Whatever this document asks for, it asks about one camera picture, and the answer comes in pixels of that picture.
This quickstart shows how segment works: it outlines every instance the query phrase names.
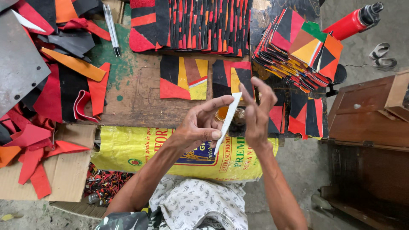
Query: fingernail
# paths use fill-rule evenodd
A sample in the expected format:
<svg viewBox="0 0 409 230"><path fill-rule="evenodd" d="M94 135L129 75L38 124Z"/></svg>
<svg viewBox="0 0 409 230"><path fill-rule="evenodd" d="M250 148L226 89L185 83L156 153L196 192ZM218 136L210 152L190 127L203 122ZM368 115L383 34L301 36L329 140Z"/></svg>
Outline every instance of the fingernail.
<svg viewBox="0 0 409 230"><path fill-rule="evenodd" d="M220 131L213 131L211 133L211 138L213 139L219 139L222 136L222 133Z"/></svg>

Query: red thermos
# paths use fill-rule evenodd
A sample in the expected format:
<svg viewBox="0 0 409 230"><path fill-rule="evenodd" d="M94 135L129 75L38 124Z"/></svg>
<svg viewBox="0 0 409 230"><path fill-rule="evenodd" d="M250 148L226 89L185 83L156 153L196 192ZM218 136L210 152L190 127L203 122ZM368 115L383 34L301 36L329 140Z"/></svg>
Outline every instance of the red thermos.
<svg viewBox="0 0 409 230"><path fill-rule="evenodd" d="M330 33L333 31L333 37L340 41L344 40L358 32L361 33L376 26L381 20L379 17L379 12L381 10L383 10L382 2L377 2L373 5L366 5L365 7L355 10L341 20L332 24L323 30L323 32Z"/></svg>

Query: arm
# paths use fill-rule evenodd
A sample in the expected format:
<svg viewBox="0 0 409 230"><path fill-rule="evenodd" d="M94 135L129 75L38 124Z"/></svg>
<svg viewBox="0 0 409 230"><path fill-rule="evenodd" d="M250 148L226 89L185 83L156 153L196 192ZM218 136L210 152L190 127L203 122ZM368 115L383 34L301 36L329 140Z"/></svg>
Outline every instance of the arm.
<svg viewBox="0 0 409 230"><path fill-rule="evenodd" d="M157 153L116 194L104 216L113 212L140 212L162 177L185 152L208 140L212 141L212 148L216 147L223 123L214 119L214 113L233 100L232 96L225 95L189 110L182 124Z"/></svg>
<svg viewBox="0 0 409 230"><path fill-rule="evenodd" d="M272 89L262 80L253 77L253 85L261 93L260 105L240 84L246 107L246 141L254 149L264 175L265 193L271 216L278 229L307 229L306 219L288 186L267 140L268 113L277 102Z"/></svg>

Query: white patterned cloth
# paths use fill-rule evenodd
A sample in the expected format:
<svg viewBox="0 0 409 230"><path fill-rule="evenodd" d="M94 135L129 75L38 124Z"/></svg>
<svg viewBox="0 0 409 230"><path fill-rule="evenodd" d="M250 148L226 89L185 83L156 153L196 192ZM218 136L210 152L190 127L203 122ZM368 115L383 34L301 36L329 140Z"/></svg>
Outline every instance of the white patterned cloth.
<svg viewBox="0 0 409 230"><path fill-rule="evenodd" d="M214 229L247 230L244 185L166 175L158 184L149 205L153 212L160 207L166 224L172 230L195 230L202 224Z"/></svg>

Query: sandal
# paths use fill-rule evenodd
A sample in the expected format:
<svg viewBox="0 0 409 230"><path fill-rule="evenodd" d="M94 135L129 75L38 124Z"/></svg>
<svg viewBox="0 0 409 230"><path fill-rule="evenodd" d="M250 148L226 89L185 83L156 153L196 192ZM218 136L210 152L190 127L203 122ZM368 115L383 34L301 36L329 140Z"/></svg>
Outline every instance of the sandal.
<svg viewBox="0 0 409 230"><path fill-rule="evenodd" d="M373 61L373 66L384 69L393 69L397 64L394 58L380 58Z"/></svg>
<svg viewBox="0 0 409 230"><path fill-rule="evenodd" d="M385 55L389 51L391 45L389 43L378 44L375 49L369 54L371 59L378 59Z"/></svg>

